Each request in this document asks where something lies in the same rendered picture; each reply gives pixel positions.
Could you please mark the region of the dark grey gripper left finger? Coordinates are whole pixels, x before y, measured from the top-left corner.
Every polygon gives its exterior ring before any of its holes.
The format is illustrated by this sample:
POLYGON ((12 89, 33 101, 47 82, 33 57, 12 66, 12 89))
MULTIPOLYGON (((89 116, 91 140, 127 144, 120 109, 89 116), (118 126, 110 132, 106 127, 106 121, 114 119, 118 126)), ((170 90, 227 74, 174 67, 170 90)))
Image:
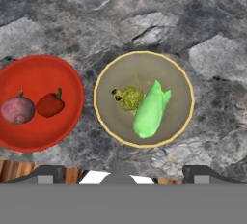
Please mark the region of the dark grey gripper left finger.
POLYGON ((63 166, 41 165, 25 176, 8 180, 7 183, 27 183, 27 184, 59 184, 64 183, 63 166))

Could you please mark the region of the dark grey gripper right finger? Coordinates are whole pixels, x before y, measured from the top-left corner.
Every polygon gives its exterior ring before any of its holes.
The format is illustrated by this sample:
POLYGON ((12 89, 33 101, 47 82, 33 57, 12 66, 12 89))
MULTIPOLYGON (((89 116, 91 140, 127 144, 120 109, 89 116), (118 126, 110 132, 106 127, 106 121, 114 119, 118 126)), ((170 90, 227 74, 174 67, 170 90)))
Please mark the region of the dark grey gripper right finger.
POLYGON ((207 165, 185 165, 182 167, 183 184, 214 184, 214 183, 233 183, 244 184, 244 182, 235 180, 218 174, 207 165))

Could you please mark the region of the red bell pepper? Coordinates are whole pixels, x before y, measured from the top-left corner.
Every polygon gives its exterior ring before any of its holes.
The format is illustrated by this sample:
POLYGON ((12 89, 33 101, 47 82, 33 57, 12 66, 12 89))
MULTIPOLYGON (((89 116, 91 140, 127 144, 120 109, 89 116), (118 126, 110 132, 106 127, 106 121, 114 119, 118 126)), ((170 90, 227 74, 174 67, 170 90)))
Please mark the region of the red bell pepper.
POLYGON ((65 108, 62 101, 62 89, 58 88, 56 93, 49 93, 43 96, 36 105, 37 112, 45 118, 57 115, 65 108))

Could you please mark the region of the purple onion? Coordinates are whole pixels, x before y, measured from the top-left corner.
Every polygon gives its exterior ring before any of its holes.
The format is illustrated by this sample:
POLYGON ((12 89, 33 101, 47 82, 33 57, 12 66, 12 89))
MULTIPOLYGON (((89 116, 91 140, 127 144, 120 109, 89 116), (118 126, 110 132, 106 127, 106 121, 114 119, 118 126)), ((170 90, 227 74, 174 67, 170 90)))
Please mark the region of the purple onion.
POLYGON ((15 97, 8 98, 1 106, 3 118, 14 125, 23 125, 31 121, 35 115, 35 104, 25 97, 20 90, 15 97))

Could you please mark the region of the red bowl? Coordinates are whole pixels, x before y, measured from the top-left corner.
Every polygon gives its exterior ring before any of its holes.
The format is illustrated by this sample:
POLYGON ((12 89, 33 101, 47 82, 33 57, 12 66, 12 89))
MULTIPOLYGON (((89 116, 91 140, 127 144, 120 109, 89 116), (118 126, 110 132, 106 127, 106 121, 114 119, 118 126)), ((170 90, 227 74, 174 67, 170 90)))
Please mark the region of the red bowl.
POLYGON ((18 152, 38 152, 66 138, 79 121, 85 101, 83 83, 66 61, 50 55, 29 55, 0 69, 0 145, 18 152), (24 125, 3 119, 5 100, 22 91, 32 102, 62 91, 65 108, 51 118, 36 114, 24 125))

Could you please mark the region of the olive bowl with yellow rim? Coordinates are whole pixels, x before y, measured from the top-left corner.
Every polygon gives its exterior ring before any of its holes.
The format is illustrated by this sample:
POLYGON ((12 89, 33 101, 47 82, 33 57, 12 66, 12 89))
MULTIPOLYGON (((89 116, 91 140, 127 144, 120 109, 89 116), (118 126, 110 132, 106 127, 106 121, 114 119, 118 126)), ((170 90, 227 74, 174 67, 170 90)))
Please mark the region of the olive bowl with yellow rim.
POLYGON ((107 64, 94 89, 96 116, 105 131, 119 142, 141 149, 163 146, 178 138, 192 118, 194 103, 193 86, 182 67, 167 56, 150 51, 129 52, 107 64), (153 137, 142 139, 133 131, 133 114, 121 109, 112 91, 135 86, 146 92, 155 80, 172 96, 158 131, 153 137))

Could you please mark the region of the white and grey round object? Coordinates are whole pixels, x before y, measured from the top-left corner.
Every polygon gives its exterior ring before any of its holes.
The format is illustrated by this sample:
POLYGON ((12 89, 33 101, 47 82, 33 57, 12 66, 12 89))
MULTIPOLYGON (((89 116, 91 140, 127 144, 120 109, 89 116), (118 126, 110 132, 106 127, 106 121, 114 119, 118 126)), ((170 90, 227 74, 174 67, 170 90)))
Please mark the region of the white and grey round object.
POLYGON ((87 171, 79 182, 80 184, 157 184, 157 180, 150 177, 134 176, 105 171, 87 171))

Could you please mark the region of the green squash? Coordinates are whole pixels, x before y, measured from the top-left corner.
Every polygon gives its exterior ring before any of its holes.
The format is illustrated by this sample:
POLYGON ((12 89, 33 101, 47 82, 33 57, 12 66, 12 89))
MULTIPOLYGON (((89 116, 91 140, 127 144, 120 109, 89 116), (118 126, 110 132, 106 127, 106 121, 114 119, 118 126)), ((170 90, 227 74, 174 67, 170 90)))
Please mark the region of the green squash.
POLYGON ((151 138, 158 131, 171 96, 171 90, 163 92, 160 82, 153 82, 133 119, 133 130, 140 138, 151 138))

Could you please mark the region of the olive green broccoli floret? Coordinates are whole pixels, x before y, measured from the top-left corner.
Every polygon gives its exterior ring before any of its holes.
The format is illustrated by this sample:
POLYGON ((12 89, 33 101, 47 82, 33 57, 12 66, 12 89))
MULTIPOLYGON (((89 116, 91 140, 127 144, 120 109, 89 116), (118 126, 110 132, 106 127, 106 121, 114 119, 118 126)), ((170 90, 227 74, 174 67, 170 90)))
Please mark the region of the olive green broccoli floret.
POLYGON ((134 86, 114 89, 111 94, 124 111, 136 111, 144 98, 144 92, 134 86))

